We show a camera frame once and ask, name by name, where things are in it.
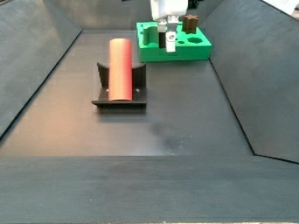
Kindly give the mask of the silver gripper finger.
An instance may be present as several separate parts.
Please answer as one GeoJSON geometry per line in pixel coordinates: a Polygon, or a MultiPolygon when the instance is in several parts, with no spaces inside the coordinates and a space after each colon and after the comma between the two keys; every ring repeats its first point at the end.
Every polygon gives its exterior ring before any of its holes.
{"type": "Polygon", "coordinates": [[[159,48],[165,48],[167,21],[165,19],[159,19],[156,23],[157,23],[157,32],[159,32],[159,48]]]}
{"type": "Polygon", "coordinates": [[[168,53],[175,52],[176,26],[177,26],[177,17],[168,17],[167,32],[165,32],[165,51],[168,53]]]}

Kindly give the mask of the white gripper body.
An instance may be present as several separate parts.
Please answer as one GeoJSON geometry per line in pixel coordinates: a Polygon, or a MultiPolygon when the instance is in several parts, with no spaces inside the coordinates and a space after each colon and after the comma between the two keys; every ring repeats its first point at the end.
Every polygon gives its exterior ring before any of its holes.
{"type": "Polygon", "coordinates": [[[152,19],[181,16],[188,8],[188,0],[151,0],[152,19]]]}

